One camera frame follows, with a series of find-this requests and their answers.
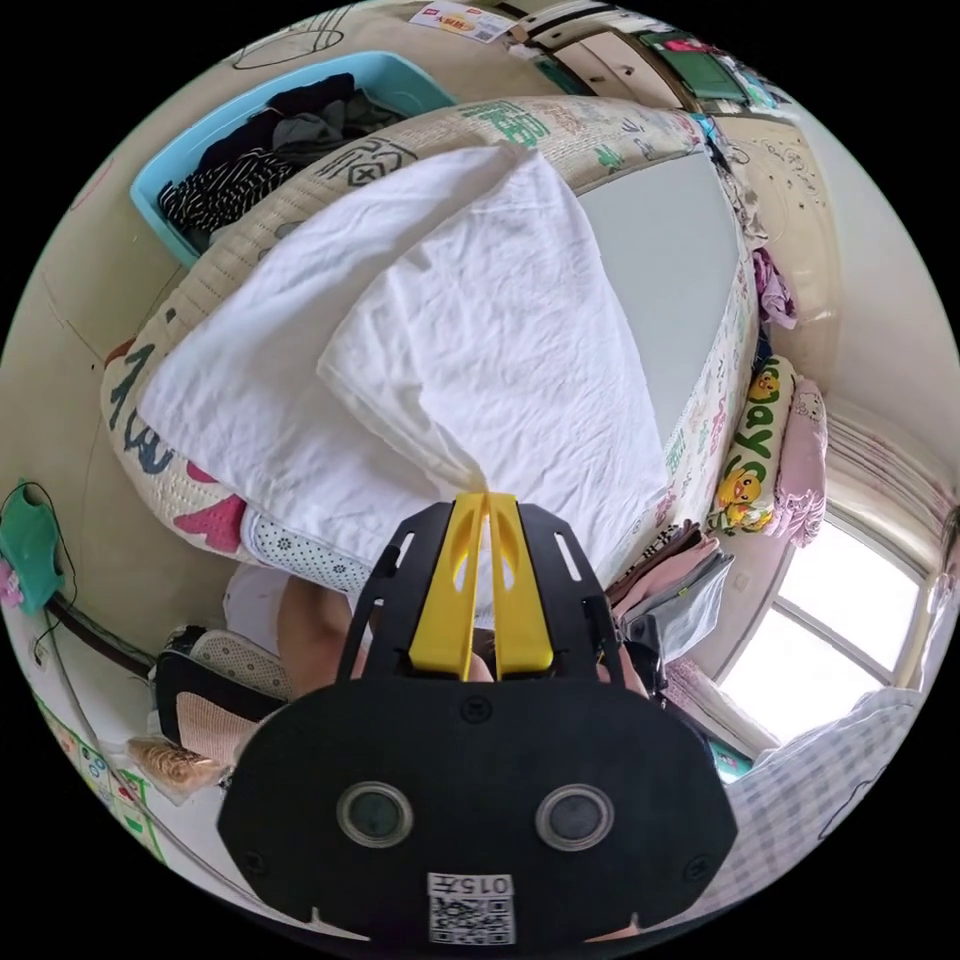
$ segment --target lens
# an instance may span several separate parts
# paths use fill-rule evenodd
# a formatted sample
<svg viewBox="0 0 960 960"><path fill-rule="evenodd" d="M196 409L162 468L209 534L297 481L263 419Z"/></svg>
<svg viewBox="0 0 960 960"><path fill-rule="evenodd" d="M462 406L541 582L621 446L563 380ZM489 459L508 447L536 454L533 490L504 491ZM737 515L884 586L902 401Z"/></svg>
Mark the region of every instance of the lens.
<svg viewBox="0 0 960 960"><path fill-rule="evenodd" d="M575 852L596 846L613 826L613 804L586 784L554 790L537 810L540 839L555 850Z"/></svg>
<svg viewBox="0 0 960 960"><path fill-rule="evenodd" d="M340 829L364 847L393 847L413 829L413 809L407 798L386 783L358 783L337 804Z"/></svg>

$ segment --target window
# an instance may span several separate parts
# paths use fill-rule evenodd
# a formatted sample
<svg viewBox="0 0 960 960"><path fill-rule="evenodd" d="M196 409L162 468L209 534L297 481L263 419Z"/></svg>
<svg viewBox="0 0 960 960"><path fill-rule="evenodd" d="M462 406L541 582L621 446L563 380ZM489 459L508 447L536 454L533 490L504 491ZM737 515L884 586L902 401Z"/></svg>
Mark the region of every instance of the window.
<svg viewBox="0 0 960 960"><path fill-rule="evenodd" d="M835 512L784 566L770 609L720 679L723 692L782 742L894 682L924 579Z"/></svg>

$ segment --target blue plastic basket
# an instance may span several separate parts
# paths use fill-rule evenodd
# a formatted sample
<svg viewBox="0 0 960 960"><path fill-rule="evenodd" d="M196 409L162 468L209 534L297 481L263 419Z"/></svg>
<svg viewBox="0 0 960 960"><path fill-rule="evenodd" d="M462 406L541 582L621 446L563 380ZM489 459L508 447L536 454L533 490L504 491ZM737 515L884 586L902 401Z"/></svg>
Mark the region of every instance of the blue plastic basket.
<svg viewBox="0 0 960 960"><path fill-rule="evenodd" d="M179 183L193 173L207 147L243 126L278 93L318 83L339 73L352 74L356 85L371 100L405 117L417 117L457 102L419 67L380 50L313 63L235 97L168 143L140 171L130 187L133 205L180 263L192 267L200 254L161 213L157 203L160 191L168 183Z"/></svg>

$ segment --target sticker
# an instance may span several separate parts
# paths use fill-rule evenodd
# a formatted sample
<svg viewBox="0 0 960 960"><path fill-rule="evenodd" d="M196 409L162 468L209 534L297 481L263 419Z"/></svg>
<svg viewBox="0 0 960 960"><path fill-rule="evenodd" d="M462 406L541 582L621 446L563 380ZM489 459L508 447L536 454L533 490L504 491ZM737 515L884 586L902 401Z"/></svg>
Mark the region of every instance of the sticker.
<svg viewBox="0 0 960 960"><path fill-rule="evenodd" d="M517 942L509 874L428 873L430 942L509 946Z"/></svg>

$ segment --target qr code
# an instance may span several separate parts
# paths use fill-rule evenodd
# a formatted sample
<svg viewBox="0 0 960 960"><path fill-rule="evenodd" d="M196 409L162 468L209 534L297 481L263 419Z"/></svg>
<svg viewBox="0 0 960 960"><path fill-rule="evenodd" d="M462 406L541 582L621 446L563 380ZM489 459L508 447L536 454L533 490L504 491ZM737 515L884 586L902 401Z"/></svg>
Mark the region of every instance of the qr code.
<svg viewBox="0 0 960 960"><path fill-rule="evenodd" d="M506 946L516 942L510 899L430 898L432 943Z"/></svg>

